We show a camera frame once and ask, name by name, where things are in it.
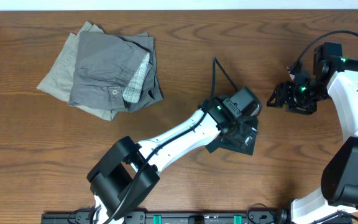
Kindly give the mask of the black t-shirt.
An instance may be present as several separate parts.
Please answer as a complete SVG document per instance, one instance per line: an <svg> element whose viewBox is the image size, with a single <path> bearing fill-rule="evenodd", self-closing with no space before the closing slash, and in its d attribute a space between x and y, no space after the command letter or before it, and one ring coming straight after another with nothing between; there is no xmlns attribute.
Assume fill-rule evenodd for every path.
<svg viewBox="0 0 358 224"><path fill-rule="evenodd" d="M257 137L258 119L236 121L227 131L206 145L209 153L222 148L252 156Z"/></svg>

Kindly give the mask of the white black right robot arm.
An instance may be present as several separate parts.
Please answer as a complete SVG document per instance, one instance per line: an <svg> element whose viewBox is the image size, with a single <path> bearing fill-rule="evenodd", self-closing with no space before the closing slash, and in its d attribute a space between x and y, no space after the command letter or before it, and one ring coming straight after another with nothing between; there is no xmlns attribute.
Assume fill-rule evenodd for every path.
<svg viewBox="0 0 358 224"><path fill-rule="evenodd" d="M314 50L314 78L301 62L289 72L267 106L311 115L319 101L331 99L344 143L324 168L321 185L281 209L277 223L352 223L358 212L358 59L344 57L341 44L325 42Z"/></svg>

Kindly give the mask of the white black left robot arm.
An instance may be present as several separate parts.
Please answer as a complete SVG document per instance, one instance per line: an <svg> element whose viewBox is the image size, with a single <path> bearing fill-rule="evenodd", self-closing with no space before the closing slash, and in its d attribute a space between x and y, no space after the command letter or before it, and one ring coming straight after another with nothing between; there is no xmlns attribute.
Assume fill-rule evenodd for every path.
<svg viewBox="0 0 358 224"><path fill-rule="evenodd" d="M231 97L205 100L189 119L157 137L118 140L87 175L95 199L90 223L122 222L157 185L162 171L196 148L253 155L261 110L259 99L244 87Z"/></svg>

